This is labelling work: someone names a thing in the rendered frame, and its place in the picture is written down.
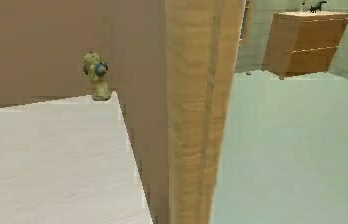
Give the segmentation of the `wooden room door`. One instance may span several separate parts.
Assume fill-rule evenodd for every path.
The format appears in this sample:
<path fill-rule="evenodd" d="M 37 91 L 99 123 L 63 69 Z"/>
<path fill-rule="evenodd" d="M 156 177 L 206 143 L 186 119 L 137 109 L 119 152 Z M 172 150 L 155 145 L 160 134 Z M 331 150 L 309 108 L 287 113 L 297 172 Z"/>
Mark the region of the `wooden room door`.
<path fill-rule="evenodd" d="M 170 224 L 209 224 L 245 0 L 166 0 Z"/>

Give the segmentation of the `olive bust statue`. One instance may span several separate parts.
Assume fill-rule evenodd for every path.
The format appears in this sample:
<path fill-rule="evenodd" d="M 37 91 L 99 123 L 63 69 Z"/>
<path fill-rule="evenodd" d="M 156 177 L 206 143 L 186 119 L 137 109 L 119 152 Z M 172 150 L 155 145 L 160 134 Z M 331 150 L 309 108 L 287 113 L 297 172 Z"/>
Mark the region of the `olive bust statue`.
<path fill-rule="evenodd" d="M 89 51 L 83 57 L 83 72 L 89 77 L 93 88 L 92 99 L 94 101 L 107 101 L 111 98 L 111 91 L 104 79 L 108 71 L 105 60 L 96 52 Z"/>

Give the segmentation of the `wooden chest of drawers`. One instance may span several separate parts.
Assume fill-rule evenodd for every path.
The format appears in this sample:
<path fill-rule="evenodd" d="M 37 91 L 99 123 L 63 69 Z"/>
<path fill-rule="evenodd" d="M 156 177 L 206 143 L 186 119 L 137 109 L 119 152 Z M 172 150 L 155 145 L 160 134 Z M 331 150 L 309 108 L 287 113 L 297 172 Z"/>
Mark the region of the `wooden chest of drawers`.
<path fill-rule="evenodd" d="M 275 13 L 262 70 L 287 77 L 327 72 L 348 24 L 348 13 Z"/>

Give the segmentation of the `black animal figurine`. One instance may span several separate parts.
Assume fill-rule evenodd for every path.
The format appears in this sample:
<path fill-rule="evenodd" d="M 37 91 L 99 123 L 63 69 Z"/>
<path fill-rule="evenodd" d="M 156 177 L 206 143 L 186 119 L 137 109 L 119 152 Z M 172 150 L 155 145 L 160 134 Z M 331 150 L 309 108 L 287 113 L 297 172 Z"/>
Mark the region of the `black animal figurine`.
<path fill-rule="evenodd" d="M 320 0 L 316 5 L 310 7 L 309 12 L 316 13 L 317 11 L 322 11 L 322 5 L 327 3 L 326 0 Z"/>

